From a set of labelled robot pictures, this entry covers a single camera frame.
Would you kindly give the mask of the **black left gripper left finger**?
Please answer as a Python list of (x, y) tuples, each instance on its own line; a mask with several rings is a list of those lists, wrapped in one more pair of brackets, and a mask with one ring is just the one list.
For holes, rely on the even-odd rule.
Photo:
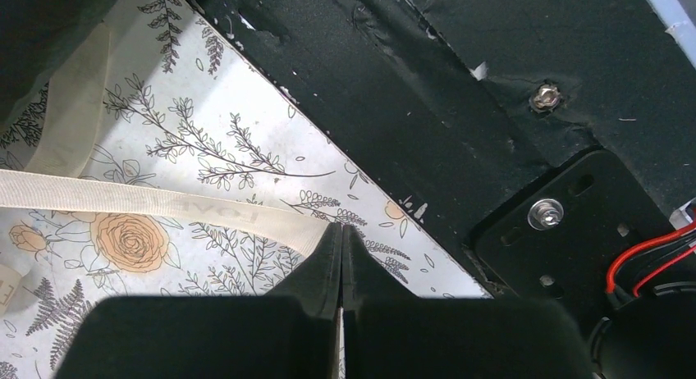
[(342, 228), (260, 296), (105, 299), (60, 378), (335, 378)]

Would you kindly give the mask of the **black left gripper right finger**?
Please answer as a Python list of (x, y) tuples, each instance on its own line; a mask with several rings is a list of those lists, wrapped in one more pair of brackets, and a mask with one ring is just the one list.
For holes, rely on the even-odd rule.
[(590, 378), (575, 321), (548, 299), (421, 298), (341, 232), (349, 378)]

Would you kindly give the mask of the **cream satin ribbon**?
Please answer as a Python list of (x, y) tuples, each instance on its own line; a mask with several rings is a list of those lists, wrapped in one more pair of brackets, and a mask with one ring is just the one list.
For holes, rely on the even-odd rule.
[(33, 157), (21, 171), (1, 171), (2, 208), (180, 218), (269, 238), (305, 257), (315, 251), (327, 221), (255, 204), (81, 179), (99, 133), (109, 51), (109, 29), (100, 23), (53, 73)]

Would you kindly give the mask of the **black wrapping paper sheet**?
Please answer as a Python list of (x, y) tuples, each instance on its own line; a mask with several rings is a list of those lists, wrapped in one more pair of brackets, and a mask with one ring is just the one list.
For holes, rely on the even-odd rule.
[(117, 0), (1, 0), (1, 130)]

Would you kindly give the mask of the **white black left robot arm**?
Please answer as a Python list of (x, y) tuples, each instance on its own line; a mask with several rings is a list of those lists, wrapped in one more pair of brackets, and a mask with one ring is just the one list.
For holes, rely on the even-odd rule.
[(691, 378), (684, 286), (599, 321), (587, 340), (559, 304), (425, 299), (331, 225), (257, 297), (121, 297), (80, 326), (60, 378)]

